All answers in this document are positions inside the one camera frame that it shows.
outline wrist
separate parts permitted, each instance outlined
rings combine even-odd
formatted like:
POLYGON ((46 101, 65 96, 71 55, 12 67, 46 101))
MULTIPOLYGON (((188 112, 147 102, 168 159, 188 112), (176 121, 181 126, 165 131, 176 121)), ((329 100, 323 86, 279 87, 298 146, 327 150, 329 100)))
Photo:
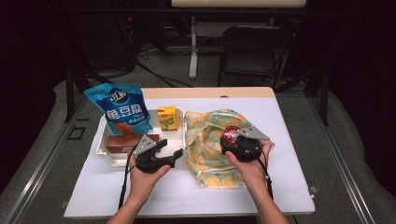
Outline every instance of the wrist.
POLYGON ((269 195, 265 181, 257 182, 254 185, 247 185, 247 191, 252 197, 258 195, 269 195))
POLYGON ((141 195, 130 194, 126 199, 125 203, 132 204, 135 206, 143 206, 147 201, 146 198, 143 198, 141 195))

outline white tray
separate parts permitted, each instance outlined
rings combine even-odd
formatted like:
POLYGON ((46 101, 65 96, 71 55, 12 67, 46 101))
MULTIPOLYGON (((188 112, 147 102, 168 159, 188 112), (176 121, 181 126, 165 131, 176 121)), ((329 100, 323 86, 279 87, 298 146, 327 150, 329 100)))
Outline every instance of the white tray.
MULTIPOLYGON (((167 146, 161 149, 161 152, 156 153, 157 158, 173 156, 176 150, 179 150, 181 148, 184 149, 184 147, 186 146, 186 125, 184 122, 184 108, 177 107, 177 131, 163 132, 158 119, 158 109, 149 109, 148 113, 150 115, 150 124, 153 128, 153 130, 149 131, 148 133, 159 134, 160 139, 167 139, 168 142, 167 146)), ((106 148, 108 136, 114 133, 111 132, 111 129, 107 125, 105 119, 104 121, 106 125, 103 129, 102 137, 99 140, 99 147, 96 149, 96 154, 106 157, 108 163, 112 167, 125 166, 127 153, 110 153, 106 148)))

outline handheld controller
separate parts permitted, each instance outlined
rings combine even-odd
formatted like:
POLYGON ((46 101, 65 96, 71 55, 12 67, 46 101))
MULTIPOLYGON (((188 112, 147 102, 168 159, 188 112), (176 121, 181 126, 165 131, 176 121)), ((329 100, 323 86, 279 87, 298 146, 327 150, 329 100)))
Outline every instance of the handheld controller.
POLYGON ((270 140, 254 126, 246 129, 229 126, 220 138, 221 153, 224 155, 226 151, 231 151, 241 162, 257 160, 262 154, 260 139, 270 140))
POLYGON ((165 147, 167 144, 166 139, 156 143, 144 135, 134 150, 136 167, 147 174, 157 172, 164 165, 170 165, 172 168, 175 167, 176 160, 183 155, 182 148, 175 151, 173 156, 157 158, 155 155, 158 149, 165 147))

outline forearm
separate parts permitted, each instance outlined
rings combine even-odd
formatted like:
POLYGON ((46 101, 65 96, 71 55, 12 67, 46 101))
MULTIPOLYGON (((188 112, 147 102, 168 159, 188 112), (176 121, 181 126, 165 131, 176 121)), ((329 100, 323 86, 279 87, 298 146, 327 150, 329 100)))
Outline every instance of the forearm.
POLYGON ((256 204, 262 224, 289 223, 271 198, 265 185, 254 186, 247 189, 253 199, 253 202, 256 204))
POLYGON ((143 202, 128 198, 125 204, 117 211, 117 213, 107 222, 107 224, 117 223, 133 223, 140 209, 144 205, 143 202))

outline wooden table edge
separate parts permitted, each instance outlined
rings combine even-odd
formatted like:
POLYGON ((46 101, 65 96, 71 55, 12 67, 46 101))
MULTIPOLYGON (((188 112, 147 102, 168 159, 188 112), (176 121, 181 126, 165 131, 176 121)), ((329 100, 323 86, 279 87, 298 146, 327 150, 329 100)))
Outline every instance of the wooden table edge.
POLYGON ((200 88, 142 88, 147 99, 216 98, 216 97, 275 97, 269 87, 200 87, 200 88))

